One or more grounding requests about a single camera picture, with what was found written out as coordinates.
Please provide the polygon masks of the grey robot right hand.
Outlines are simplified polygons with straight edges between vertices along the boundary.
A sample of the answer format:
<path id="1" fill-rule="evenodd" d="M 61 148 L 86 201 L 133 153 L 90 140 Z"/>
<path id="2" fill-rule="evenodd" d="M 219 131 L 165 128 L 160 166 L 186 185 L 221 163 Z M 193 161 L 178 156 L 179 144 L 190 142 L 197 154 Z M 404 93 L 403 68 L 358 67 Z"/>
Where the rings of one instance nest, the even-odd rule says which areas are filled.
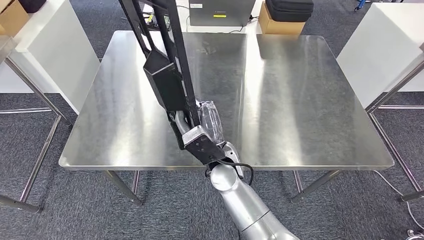
<path id="1" fill-rule="evenodd" d="M 213 101 L 196 100 L 197 113 L 202 129 L 209 136 L 211 141 L 221 149 L 226 144 L 224 131 L 219 117 L 217 107 Z M 177 129 L 184 135 L 193 127 L 189 126 L 183 111 L 177 111 L 170 115 L 171 122 L 176 124 Z"/>

